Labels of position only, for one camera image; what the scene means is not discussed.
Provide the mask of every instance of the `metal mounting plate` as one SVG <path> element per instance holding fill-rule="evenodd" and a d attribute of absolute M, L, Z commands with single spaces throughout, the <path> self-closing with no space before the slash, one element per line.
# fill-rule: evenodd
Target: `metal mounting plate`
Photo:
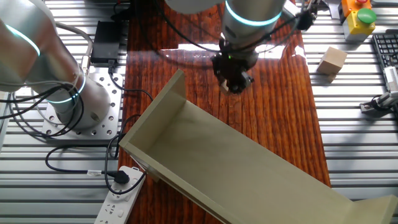
<path fill-rule="evenodd" d="M 104 120 L 97 124 L 96 126 L 79 131 L 70 131 L 63 136 L 56 137 L 55 139 L 51 139 L 51 141 L 58 140 L 77 140 L 77 141 L 98 141 L 98 140 L 110 140 L 115 137 L 118 132 L 118 121 L 119 121 L 119 113 L 120 113 L 120 104 L 122 91 L 115 87 L 112 83 L 109 75 L 105 75 L 102 73 L 92 73 L 89 74 L 90 78 L 99 84 L 103 85 L 106 91 L 111 98 L 111 106 L 109 107 L 108 114 L 105 116 Z M 115 73 L 113 75 L 116 83 L 120 86 L 123 85 L 123 77 L 120 74 Z M 52 119 L 54 123 L 60 123 L 55 113 L 55 110 L 51 104 L 48 104 L 46 114 L 46 118 Z M 42 131 L 46 133 L 47 131 L 51 133 L 56 133 L 61 130 L 63 125 L 54 125 L 49 123 L 48 121 L 44 121 Z"/>

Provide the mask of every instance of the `beige tray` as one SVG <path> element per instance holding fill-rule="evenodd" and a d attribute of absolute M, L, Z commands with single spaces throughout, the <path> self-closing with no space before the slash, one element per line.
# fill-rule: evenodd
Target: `beige tray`
<path fill-rule="evenodd" d="M 179 70 L 120 142 L 224 223 L 387 224 L 395 196 L 352 202 L 185 98 Z"/>

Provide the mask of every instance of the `small wooden block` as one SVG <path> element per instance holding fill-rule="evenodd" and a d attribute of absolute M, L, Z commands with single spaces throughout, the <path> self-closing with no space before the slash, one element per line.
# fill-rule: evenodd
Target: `small wooden block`
<path fill-rule="evenodd" d="M 328 80 L 332 82 L 337 73 L 343 68 L 346 58 L 346 52 L 329 47 L 319 63 L 317 72 L 329 75 L 330 78 Z"/>

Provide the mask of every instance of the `electrical outlet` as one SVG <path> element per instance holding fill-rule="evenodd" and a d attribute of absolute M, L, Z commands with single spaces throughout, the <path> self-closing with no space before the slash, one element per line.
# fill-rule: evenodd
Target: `electrical outlet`
<path fill-rule="evenodd" d="M 130 181 L 122 185 L 114 182 L 112 189 L 116 192 L 123 192 L 131 188 L 142 175 L 142 172 L 135 167 L 122 166 L 120 170 L 123 170 L 130 177 Z M 145 178 L 129 193 L 118 195 L 109 192 L 95 220 L 95 224 L 126 224 L 144 180 Z"/>

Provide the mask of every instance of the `cyan led ring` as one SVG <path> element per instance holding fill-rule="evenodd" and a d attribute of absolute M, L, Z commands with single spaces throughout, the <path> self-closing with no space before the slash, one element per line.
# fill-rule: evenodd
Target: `cyan led ring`
<path fill-rule="evenodd" d="M 35 51 L 37 52 L 37 56 L 40 56 L 40 49 L 37 47 L 37 45 L 36 45 L 32 40 L 30 40 L 30 39 L 29 39 L 27 36 L 25 36 L 23 33 L 21 33 L 21 32 L 19 32 L 18 30 L 12 28 L 12 27 L 9 26 L 9 25 L 6 25 L 6 27 L 7 27 L 7 29 L 9 29 L 9 30 L 12 32 L 12 34 L 14 34 L 14 35 L 16 35 L 16 36 L 19 36 L 20 38 L 26 40 L 26 42 L 28 42 L 28 43 L 35 49 Z"/>
<path fill-rule="evenodd" d="M 83 79 L 83 84 L 81 84 L 80 89 L 79 89 L 79 90 L 77 91 L 77 93 L 74 94 L 72 97 L 70 97 L 70 98 L 68 98 L 68 99 L 66 99 L 66 100 L 62 100 L 62 101 L 50 101 L 50 100 L 47 100 L 47 101 L 48 101 L 49 103 L 66 103 L 66 102 L 69 102 L 69 101 L 71 101 L 72 99 L 78 97 L 78 96 L 80 95 L 80 93 L 83 91 L 83 88 L 85 87 L 85 84 L 86 84 L 86 76 L 84 75 L 83 77 L 84 77 L 84 79 Z"/>
<path fill-rule="evenodd" d="M 228 1 L 225 1 L 225 6 L 228 10 L 228 12 L 239 22 L 249 25 L 249 26 L 266 26 L 269 24 L 272 24 L 276 22 L 279 17 L 282 15 L 282 12 L 280 12 L 278 15 L 276 15 L 274 18 L 266 20 L 266 21 L 250 21 L 248 19 L 242 18 L 241 16 L 237 15 L 229 6 Z"/>

